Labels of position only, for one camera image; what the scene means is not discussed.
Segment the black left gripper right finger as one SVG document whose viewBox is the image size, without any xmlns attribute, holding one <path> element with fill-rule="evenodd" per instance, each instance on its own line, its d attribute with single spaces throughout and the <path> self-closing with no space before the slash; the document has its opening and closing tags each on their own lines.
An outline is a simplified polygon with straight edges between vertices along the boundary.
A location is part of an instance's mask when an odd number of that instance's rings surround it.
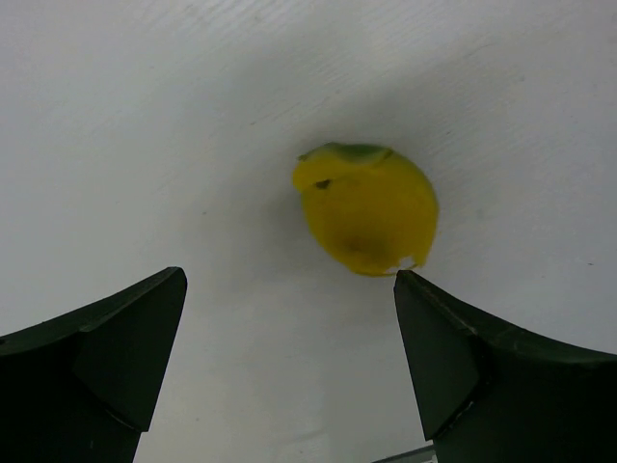
<svg viewBox="0 0 617 463">
<path fill-rule="evenodd" d="M 395 308 L 424 437 L 441 462 L 612 462 L 616 358 L 541 336 L 412 271 Z"/>
</svg>

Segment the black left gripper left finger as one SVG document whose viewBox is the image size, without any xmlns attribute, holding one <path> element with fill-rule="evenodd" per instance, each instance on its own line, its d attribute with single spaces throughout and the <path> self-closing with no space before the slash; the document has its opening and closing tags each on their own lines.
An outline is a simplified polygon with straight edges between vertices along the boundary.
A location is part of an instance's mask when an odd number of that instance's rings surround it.
<svg viewBox="0 0 617 463">
<path fill-rule="evenodd" d="M 1 338 L 4 462 L 131 462 L 187 293 L 180 267 Z"/>
</svg>

